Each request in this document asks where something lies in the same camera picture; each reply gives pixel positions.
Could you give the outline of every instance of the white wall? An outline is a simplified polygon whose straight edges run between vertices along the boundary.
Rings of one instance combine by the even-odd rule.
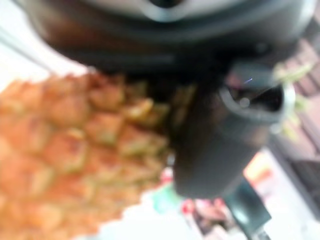
[[[11,0],[0,0],[0,90],[14,78],[44,78],[47,70],[38,66],[2,43],[1,39],[17,44],[23,51],[32,53],[55,73],[83,73],[86,68],[58,54],[48,47],[33,31],[25,13]]]

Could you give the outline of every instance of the pineapple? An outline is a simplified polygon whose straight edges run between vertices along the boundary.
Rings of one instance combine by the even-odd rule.
[[[67,240],[119,218],[157,185],[172,105],[186,103],[154,102],[123,75],[11,83],[0,93],[0,239]]]

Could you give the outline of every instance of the green object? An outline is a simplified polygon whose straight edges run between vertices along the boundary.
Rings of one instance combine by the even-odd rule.
[[[158,189],[153,195],[153,207],[160,213],[179,211],[180,206],[185,200],[183,197],[176,193],[174,185],[169,183]]]

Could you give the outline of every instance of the pineapple leaf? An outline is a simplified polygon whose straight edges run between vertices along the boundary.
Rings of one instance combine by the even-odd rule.
[[[290,70],[285,73],[280,72],[280,70],[276,70],[275,77],[280,83],[293,84],[307,75],[314,68],[314,66],[314,63],[307,63],[298,67],[297,69]]]
[[[296,112],[302,112],[306,110],[307,107],[308,100],[304,96],[297,94],[295,97],[294,110]]]

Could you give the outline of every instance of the blurry background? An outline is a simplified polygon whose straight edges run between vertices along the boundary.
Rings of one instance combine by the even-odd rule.
[[[290,71],[306,63],[315,64],[315,67],[294,86],[296,92],[307,99],[306,108],[296,113],[297,120],[291,120],[287,124],[294,137],[288,139],[280,135],[275,138],[269,146],[271,151],[265,150],[259,154],[246,171],[247,177],[265,200],[272,215],[273,224],[266,226],[268,233],[273,236],[280,232],[287,233],[281,235],[282,238],[272,239],[311,240],[311,236],[303,236],[314,227],[314,219],[320,221],[320,188],[310,194],[299,178],[299,173],[291,167],[292,163],[300,161],[315,161],[320,166],[320,3],[299,43],[297,53],[284,62],[282,67]],[[46,46],[31,29],[26,16],[17,5],[11,0],[0,0],[0,91],[16,78],[32,77],[33,80],[38,80],[50,73],[81,74],[85,71],[84,66],[66,59]],[[143,224],[149,222],[151,225],[152,216],[147,217]],[[188,232],[182,224],[183,219],[178,220],[175,215],[171,217],[174,221],[166,225],[168,231]],[[153,218],[155,224],[163,222]],[[301,238],[297,231],[304,231]],[[178,232],[172,239],[186,239]]]

